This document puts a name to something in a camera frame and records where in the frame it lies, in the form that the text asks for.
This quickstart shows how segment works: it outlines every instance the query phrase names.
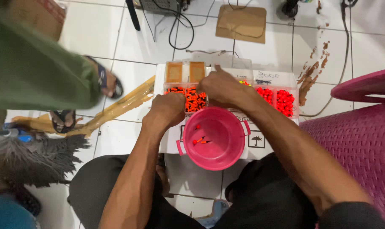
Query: hand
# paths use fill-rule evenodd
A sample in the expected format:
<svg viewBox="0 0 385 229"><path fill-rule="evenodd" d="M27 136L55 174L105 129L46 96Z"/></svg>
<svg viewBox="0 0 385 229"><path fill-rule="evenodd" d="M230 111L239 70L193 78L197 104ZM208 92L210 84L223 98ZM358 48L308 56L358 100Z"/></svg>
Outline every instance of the hand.
<svg viewBox="0 0 385 229"><path fill-rule="evenodd" d="M184 120L185 107L186 98L182 93L157 95L149 113L143 118L143 123L167 130Z"/></svg>
<svg viewBox="0 0 385 229"><path fill-rule="evenodd" d="M215 65L215 72L199 82L197 90L205 92L210 99L210 104L229 108L237 108L245 100L245 95L256 92L252 87L240 84L235 77Z"/></svg>

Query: umbrella symbol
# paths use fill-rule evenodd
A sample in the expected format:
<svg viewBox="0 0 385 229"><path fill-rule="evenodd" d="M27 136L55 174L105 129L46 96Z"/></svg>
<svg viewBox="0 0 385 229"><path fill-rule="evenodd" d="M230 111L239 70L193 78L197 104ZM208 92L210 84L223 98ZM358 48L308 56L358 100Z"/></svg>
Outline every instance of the umbrella symbol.
<svg viewBox="0 0 385 229"><path fill-rule="evenodd" d="M252 140L256 140L255 146L257 146L258 145L258 141L261 141L262 138L260 136L256 136L256 137L252 138Z"/></svg>

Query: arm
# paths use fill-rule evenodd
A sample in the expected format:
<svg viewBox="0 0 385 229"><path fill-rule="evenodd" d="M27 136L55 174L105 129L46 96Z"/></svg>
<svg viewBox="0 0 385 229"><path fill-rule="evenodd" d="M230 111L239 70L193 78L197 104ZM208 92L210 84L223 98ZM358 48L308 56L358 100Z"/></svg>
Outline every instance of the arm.
<svg viewBox="0 0 385 229"><path fill-rule="evenodd" d="M155 168L164 133L185 118L185 97L157 95L138 140L120 172L99 223L101 229L144 228L149 220Z"/></svg>
<svg viewBox="0 0 385 229"><path fill-rule="evenodd" d="M222 90L215 88L220 84L223 85ZM329 152L294 122L270 106L253 88L239 84L217 66L216 73L211 73L201 81L199 90L205 91L210 99L215 99L215 103L240 108L251 118L262 130L287 173L311 200L319 215L338 202L371 203L358 182Z"/></svg>

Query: pink plastic bucket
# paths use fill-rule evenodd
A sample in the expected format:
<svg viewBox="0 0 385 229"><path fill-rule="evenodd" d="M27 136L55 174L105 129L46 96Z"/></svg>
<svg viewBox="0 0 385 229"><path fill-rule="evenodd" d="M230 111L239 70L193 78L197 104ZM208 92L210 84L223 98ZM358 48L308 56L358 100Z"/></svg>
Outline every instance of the pink plastic bucket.
<svg viewBox="0 0 385 229"><path fill-rule="evenodd" d="M207 107L195 112L187 121L182 143L188 156L198 166L208 170L222 170L233 165L245 147L243 122L250 134L249 124L239 121L231 112L219 107ZM205 136L203 141L209 143L193 144ZM180 140L177 141L180 155L183 155Z"/></svg>

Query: black pants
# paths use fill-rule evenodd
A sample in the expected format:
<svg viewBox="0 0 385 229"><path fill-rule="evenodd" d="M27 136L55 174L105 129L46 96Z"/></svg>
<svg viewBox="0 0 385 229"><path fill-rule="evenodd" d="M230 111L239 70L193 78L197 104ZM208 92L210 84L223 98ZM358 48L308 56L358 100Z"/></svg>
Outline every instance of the black pants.
<svg viewBox="0 0 385 229"><path fill-rule="evenodd" d="M128 155L93 159L75 175L68 200L86 229L97 229L102 211ZM311 202L288 177L274 154L252 161L226 192L234 204L214 228L315 228L317 215ZM146 228L204 228L177 211L161 195L155 178L153 203Z"/></svg>

